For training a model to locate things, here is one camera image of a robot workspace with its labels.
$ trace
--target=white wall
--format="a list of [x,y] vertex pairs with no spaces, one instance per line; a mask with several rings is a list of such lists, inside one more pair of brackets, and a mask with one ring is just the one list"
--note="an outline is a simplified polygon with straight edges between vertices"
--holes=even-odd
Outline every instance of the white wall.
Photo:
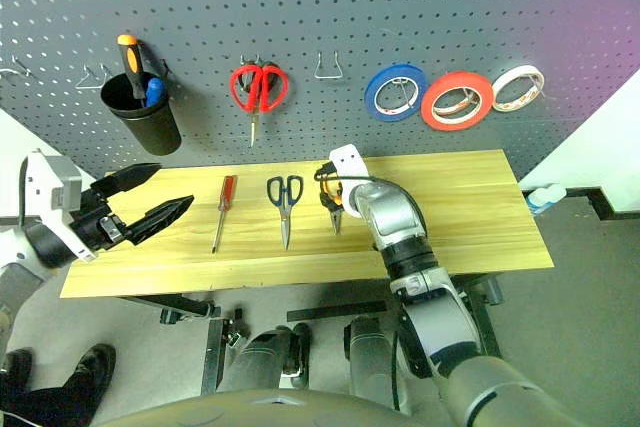
[[[57,154],[53,147],[0,110],[0,217],[18,215],[18,172],[29,152],[40,149],[44,154]],[[95,179],[82,171],[83,188]],[[27,214],[30,214],[27,199]]]
[[602,187],[617,212],[640,210],[640,71],[520,181]]

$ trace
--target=red scissor handle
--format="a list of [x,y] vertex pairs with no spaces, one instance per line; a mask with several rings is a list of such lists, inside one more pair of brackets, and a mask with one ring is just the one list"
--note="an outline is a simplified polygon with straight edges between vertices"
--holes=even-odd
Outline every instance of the red scissor handle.
[[[278,97],[269,103],[269,76],[277,75],[280,78],[280,93]],[[262,88],[260,89],[260,112],[271,112],[275,109],[287,95],[289,89],[289,78],[282,69],[275,65],[265,65],[262,67]]]
[[[235,100],[236,104],[238,104],[242,109],[247,112],[253,112],[256,108],[256,103],[258,100],[258,93],[260,90],[260,85],[262,82],[263,69],[259,65],[255,64],[246,64],[241,67],[238,67],[231,74],[231,78],[229,79],[229,89],[231,90],[231,95],[233,96],[233,100]],[[251,82],[251,86],[249,88],[249,99],[246,104],[243,104],[237,93],[237,85],[238,78],[245,74],[253,74],[253,79]]]

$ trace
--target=plastic bottle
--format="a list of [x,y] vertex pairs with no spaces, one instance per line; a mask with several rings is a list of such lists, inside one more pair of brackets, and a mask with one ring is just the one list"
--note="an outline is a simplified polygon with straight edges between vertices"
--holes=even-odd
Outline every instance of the plastic bottle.
[[567,195],[567,189],[560,184],[551,184],[549,187],[540,187],[527,196],[527,205],[531,213],[536,216],[541,214],[553,204]]

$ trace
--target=cable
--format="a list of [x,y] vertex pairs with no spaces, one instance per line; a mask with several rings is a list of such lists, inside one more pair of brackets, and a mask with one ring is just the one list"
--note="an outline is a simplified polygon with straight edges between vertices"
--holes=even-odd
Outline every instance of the cable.
[[416,200],[413,198],[413,196],[409,192],[407,192],[405,189],[403,189],[401,186],[399,186],[395,182],[392,182],[392,181],[387,180],[387,179],[380,179],[378,177],[373,177],[373,176],[364,177],[364,176],[352,176],[352,175],[336,175],[335,177],[324,176],[324,177],[322,177],[321,180],[316,179],[315,176],[314,176],[314,180],[316,182],[321,182],[322,180],[324,180],[326,182],[330,182],[332,180],[337,180],[337,181],[340,181],[340,180],[369,180],[371,182],[381,182],[383,184],[393,185],[395,188],[400,190],[407,197],[407,200],[409,200],[409,203],[413,207],[413,210],[416,211],[416,214],[418,215],[418,219],[420,219],[420,224],[422,224],[422,228],[424,229],[425,233],[427,232],[427,223],[424,220],[424,216],[422,215],[422,210],[420,210],[420,206],[418,205]]
[[27,166],[29,165],[29,158],[25,157],[20,164],[20,174],[18,179],[18,227],[24,229],[25,210],[26,210],[26,182],[27,182]]
[[400,399],[398,397],[398,331],[393,332],[391,344],[391,395],[393,396],[393,408],[400,412]]

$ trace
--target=wooden board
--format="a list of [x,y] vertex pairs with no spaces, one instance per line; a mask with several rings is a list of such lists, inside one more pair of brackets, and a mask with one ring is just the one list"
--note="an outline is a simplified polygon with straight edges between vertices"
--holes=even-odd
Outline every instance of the wooden board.
[[[452,274],[552,267],[504,153],[499,150],[365,159],[369,172],[405,187],[421,205],[429,241]],[[277,284],[335,282],[386,276],[361,219],[344,214],[335,236],[318,200],[313,173],[326,160],[159,171],[146,184],[112,198],[131,223],[170,198],[193,194],[188,212],[134,247],[128,242],[89,264],[75,262],[62,297],[193,292]],[[219,252],[211,254],[225,175],[238,176]],[[302,175],[293,208],[291,245],[284,251],[278,210],[266,180]]]

